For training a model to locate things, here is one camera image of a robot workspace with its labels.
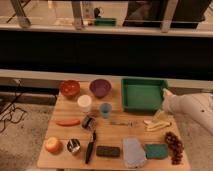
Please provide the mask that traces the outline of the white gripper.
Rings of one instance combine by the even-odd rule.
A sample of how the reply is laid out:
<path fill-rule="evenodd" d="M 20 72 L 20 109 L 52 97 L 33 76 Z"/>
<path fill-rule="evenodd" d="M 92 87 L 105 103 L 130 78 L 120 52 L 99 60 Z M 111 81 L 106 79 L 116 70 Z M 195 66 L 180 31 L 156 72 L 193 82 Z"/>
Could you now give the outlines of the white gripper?
<path fill-rule="evenodd" d="M 163 103 L 162 103 L 162 109 L 165 112 L 168 112 L 168 113 L 173 113 L 173 110 L 172 110 L 172 107 L 171 107 L 171 99 L 172 99 L 171 95 L 172 95 L 171 91 L 169 91 L 166 88 L 163 89 L 163 97 L 165 97 L 165 98 L 164 98 Z M 155 115 L 153 117 L 153 120 L 155 122 L 165 120 L 167 118 L 167 114 L 163 110 L 158 110 L 155 113 Z"/>

